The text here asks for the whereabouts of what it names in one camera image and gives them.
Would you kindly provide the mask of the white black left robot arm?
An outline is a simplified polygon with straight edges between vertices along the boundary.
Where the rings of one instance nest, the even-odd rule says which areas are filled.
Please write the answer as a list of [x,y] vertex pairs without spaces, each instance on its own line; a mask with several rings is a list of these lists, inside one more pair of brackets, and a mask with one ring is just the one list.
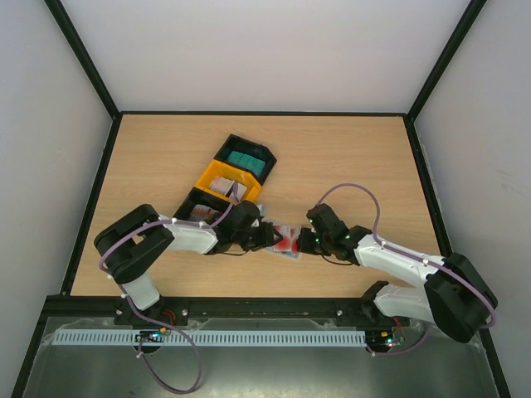
[[164,252],[224,255],[233,245],[245,252],[258,251],[282,240],[283,235],[263,220],[256,204],[231,201],[225,210],[199,221],[167,217],[144,204],[101,231],[94,245],[100,254],[100,269],[135,309],[145,312],[162,298],[149,268]]

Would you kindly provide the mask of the yellow bin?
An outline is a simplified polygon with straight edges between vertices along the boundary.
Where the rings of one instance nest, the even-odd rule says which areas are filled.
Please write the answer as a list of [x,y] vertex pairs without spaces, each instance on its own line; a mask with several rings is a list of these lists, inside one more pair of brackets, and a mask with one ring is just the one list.
[[262,185],[248,171],[212,160],[195,183],[195,188],[225,201],[254,201]]

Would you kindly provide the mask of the black bin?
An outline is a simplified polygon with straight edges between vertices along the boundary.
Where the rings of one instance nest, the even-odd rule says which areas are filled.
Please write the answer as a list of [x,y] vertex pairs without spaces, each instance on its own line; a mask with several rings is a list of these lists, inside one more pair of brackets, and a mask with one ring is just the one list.
[[205,221],[210,225],[215,224],[217,219],[221,218],[222,220],[217,224],[221,226],[227,217],[227,215],[222,215],[229,206],[235,205],[234,199],[228,201],[226,197],[217,197],[194,187],[173,216],[184,221]]
[[230,134],[214,159],[249,172],[261,185],[277,163],[275,155],[264,145]]

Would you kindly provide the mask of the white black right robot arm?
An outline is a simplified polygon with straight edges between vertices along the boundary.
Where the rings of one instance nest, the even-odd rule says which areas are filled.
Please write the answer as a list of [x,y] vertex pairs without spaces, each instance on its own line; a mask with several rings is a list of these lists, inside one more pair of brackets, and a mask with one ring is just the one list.
[[392,316],[416,318],[467,343],[479,329],[496,322],[497,298],[461,254],[423,254],[382,240],[361,226],[338,235],[304,228],[297,247],[304,254],[335,255],[349,265],[378,269],[409,284],[407,288],[388,284],[363,302],[363,318],[373,325]]

